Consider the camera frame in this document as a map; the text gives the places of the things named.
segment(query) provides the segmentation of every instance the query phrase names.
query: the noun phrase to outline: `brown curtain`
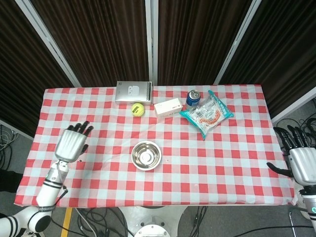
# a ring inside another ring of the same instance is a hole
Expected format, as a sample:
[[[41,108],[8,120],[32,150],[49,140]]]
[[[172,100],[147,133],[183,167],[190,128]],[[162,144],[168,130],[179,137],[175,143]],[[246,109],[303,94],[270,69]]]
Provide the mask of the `brown curtain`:
[[[34,136],[44,90],[72,87],[14,0],[0,1],[0,119]]]
[[[32,0],[84,87],[148,80],[144,0]]]
[[[264,0],[221,84],[261,84],[271,117],[316,86],[316,1]]]
[[[159,0],[158,84],[213,84],[251,0]]]

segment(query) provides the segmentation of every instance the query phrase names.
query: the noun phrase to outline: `metal container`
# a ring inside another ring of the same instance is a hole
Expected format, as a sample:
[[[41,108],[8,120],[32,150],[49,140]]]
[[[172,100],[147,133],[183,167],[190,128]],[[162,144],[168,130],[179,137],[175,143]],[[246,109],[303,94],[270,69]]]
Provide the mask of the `metal container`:
[[[187,95],[187,101],[186,101],[187,110],[192,107],[196,107],[199,103],[200,98],[201,98],[201,95],[199,91],[197,90],[189,91]]]
[[[141,170],[151,170],[157,167],[161,161],[161,150],[156,143],[142,141],[132,150],[132,162]]]

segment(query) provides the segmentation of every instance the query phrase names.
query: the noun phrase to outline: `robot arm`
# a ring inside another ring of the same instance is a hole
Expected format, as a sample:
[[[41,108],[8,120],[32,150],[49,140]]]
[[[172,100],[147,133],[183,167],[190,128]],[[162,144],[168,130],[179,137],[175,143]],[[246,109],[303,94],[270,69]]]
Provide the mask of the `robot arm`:
[[[304,131],[292,126],[288,129],[292,135],[283,128],[274,127],[286,149],[290,169],[279,169],[269,162],[267,165],[274,172],[294,178],[303,186],[300,194],[316,232],[316,149],[310,146]]]
[[[83,125],[70,125],[64,131],[55,151],[58,161],[51,166],[36,198],[38,206],[28,206],[14,216],[1,218],[0,237],[15,237],[23,228],[38,233],[48,227],[57,196],[68,174],[68,163],[75,162],[88,148],[84,143],[93,129],[90,126],[84,133],[88,124],[86,121]],[[63,188],[62,196],[68,192],[65,186]]]

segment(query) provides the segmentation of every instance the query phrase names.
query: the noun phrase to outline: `white box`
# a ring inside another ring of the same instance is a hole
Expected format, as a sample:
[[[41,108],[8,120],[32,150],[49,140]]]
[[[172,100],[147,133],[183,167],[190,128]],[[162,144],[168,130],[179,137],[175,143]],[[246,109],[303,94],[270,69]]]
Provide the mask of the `white box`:
[[[157,117],[166,117],[182,110],[181,101],[176,98],[154,105]]]

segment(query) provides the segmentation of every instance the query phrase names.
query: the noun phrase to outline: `soda can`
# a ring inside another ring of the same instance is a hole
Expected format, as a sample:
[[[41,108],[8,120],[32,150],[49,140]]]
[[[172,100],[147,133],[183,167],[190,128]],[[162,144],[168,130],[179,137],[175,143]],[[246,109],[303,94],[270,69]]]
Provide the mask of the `soda can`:
[[[187,110],[191,109],[192,107],[196,107],[199,103],[200,98],[201,98],[201,95],[199,94],[199,91],[197,90],[189,91],[187,95],[187,101],[186,101]]]

